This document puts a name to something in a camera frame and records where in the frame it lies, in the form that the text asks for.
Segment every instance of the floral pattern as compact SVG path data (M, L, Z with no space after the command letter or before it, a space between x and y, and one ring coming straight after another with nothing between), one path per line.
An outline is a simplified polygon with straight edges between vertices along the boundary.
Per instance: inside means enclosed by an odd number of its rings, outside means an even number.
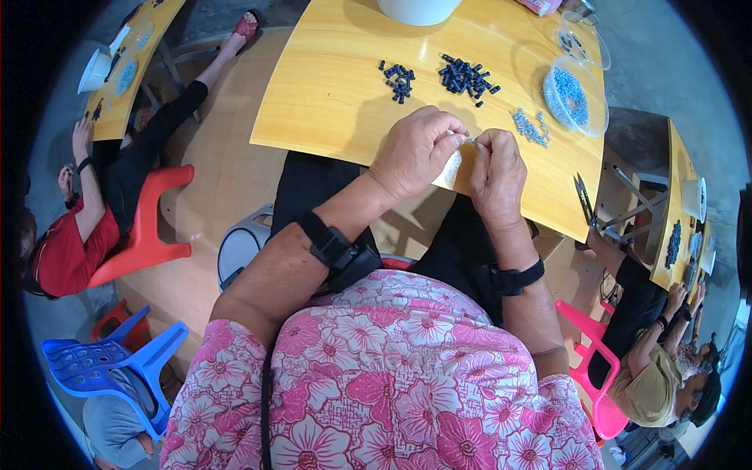
M265 348L214 320L172 407L161 468L260 468ZM271 358L283 469L603 468L572 379L454 288L378 270L291 316Z

